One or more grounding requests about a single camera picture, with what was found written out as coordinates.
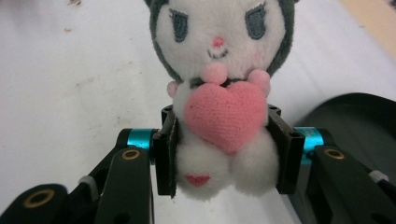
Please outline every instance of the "brass ring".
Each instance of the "brass ring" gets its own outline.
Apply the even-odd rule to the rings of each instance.
[[[332,149],[332,148],[328,148],[328,149],[324,150],[324,153],[326,154],[326,156],[331,157],[336,160],[343,160],[346,157],[344,155],[344,153],[342,153],[338,150]]]
[[[53,189],[42,189],[37,191],[36,193],[30,195],[24,202],[23,206],[26,208],[37,208],[47,202],[49,202],[53,196],[55,195],[55,191]]]
[[[129,149],[122,153],[122,158],[125,159],[126,161],[134,160],[134,159],[138,158],[139,156],[140,156],[140,151],[136,150],[136,149]]]

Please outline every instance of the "pink nose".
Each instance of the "pink nose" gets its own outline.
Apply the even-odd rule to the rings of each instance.
[[[221,38],[220,36],[216,36],[215,38],[213,38],[212,46],[214,48],[220,48],[221,46],[223,46],[223,44],[224,44],[224,39]]]

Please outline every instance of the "plush toy body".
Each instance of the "plush toy body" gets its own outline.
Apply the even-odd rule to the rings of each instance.
[[[208,199],[231,183],[260,195],[276,185],[266,131],[270,74],[290,50],[290,0],[156,0],[154,47],[180,124],[177,183]]]

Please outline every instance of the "white surface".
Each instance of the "white surface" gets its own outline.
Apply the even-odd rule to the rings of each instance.
[[[270,94],[289,124],[346,92],[396,100],[396,63],[338,1],[302,0],[296,24]],[[0,0],[0,213],[35,185],[73,189],[122,128],[159,128],[168,81],[143,0]],[[157,223],[298,223],[275,190],[154,200]]]

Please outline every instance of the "pink heart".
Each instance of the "pink heart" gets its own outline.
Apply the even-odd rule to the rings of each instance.
[[[207,183],[210,179],[210,175],[185,175],[186,179],[195,187],[199,188]]]
[[[238,81],[227,88],[206,83],[186,103],[185,121],[193,133],[234,155],[262,128],[266,107],[262,90],[253,83]]]

